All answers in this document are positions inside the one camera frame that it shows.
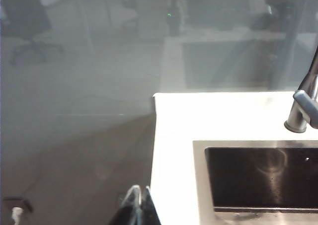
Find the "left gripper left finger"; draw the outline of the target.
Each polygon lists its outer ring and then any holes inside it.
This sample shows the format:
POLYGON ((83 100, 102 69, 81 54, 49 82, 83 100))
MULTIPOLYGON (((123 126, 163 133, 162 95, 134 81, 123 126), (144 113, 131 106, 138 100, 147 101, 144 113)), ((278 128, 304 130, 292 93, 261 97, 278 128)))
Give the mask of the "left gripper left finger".
POLYGON ((109 225, 136 225, 137 210, 140 205, 141 188, 133 185, 126 193, 119 209, 112 217, 109 225))

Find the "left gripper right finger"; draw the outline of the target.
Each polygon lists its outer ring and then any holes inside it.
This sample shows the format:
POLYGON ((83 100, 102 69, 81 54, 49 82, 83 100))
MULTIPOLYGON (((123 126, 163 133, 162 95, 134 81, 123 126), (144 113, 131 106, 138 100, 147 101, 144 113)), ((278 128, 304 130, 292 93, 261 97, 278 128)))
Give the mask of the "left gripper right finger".
POLYGON ((142 195, 142 224, 161 225, 155 205, 153 203, 150 187, 146 186, 142 195))

